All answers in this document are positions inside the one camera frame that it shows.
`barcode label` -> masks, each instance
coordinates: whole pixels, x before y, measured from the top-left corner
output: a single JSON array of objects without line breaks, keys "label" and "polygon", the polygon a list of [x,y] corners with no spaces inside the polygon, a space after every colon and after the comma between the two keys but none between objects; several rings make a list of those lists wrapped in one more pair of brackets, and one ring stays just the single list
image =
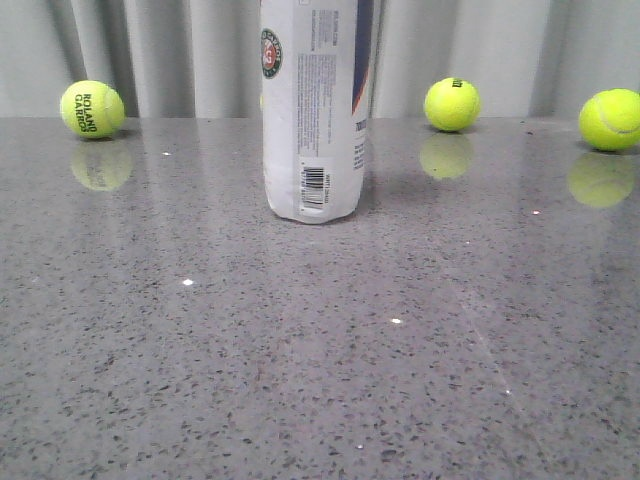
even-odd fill
[{"label": "barcode label", "polygon": [[324,205],[328,200],[328,189],[325,188],[325,178],[324,167],[302,167],[300,178],[301,209],[320,211],[324,209]]}]

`barcode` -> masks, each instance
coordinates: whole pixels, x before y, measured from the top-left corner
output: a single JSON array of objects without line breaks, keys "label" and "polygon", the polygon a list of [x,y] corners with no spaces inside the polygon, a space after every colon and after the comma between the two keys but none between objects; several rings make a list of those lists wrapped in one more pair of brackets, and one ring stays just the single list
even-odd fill
[{"label": "barcode", "polygon": [[324,168],[303,167],[301,187],[302,208],[322,210],[324,207]]}]

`gray speckled surface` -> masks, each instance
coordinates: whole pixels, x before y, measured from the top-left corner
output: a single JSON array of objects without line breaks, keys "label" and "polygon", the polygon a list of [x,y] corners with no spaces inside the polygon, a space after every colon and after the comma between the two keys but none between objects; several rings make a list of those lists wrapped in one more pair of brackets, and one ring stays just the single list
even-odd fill
[{"label": "gray speckled surface", "polygon": [[433,135],[373,121],[308,226],[258,122],[1,119],[0,478],[640,478],[638,150]]}]

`tennis ball seam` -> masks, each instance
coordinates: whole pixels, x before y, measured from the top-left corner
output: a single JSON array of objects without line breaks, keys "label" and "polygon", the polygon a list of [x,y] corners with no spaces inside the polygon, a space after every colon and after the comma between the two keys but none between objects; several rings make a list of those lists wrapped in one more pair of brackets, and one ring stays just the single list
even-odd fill
[{"label": "tennis ball seam", "polygon": [[602,104],[602,101],[597,97],[595,97],[594,100],[595,100],[596,108],[598,109],[598,117],[600,118],[600,121],[602,123],[604,123],[604,125],[611,132],[622,134],[622,135],[629,135],[629,134],[632,134],[632,133],[636,133],[636,132],[638,132],[640,130],[640,124],[636,128],[634,128],[632,130],[619,130],[617,127],[614,127],[613,125],[611,125],[611,123],[609,123],[609,120],[608,120],[607,116],[605,115],[604,105]]}]

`fuzzy tennis ball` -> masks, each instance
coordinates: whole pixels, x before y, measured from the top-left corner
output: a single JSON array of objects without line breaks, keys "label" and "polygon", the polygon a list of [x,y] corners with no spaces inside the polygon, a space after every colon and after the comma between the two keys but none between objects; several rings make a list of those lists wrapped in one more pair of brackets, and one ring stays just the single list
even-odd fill
[{"label": "fuzzy tennis ball", "polygon": [[597,93],[578,118],[582,137],[598,150],[624,150],[640,140],[640,95],[625,88]]},{"label": "fuzzy tennis ball", "polygon": [[424,99],[424,113],[434,127],[455,132],[471,125],[480,113],[480,95],[471,83],[445,78],[434,83]]},{"label": "fuzzy tennis ball", "polygon": [[627,198],[635,184],[630,157],[589,152],[567,174],[567,187],[576,201],[593,208],[609,208]]},{"label": "fuzzy tennis ball", "polygon": [[81,137],[110,137],[122,125],[124,115],[118,92],[95,80],[74,83],[60,99],[60,116]]},{"label": "fuzzy tennis ball", "polygon": [[457,133],[431,135],[420,149],[422,169],[436,180],[463,175],[469,169],[472,158],[471,142]]},{"label": "fuzzy tennis ball", "polygon": [[71,171],[88,189],[110,192],[129,179],[133,159],[122,142],[79,142],[71,158]]}]

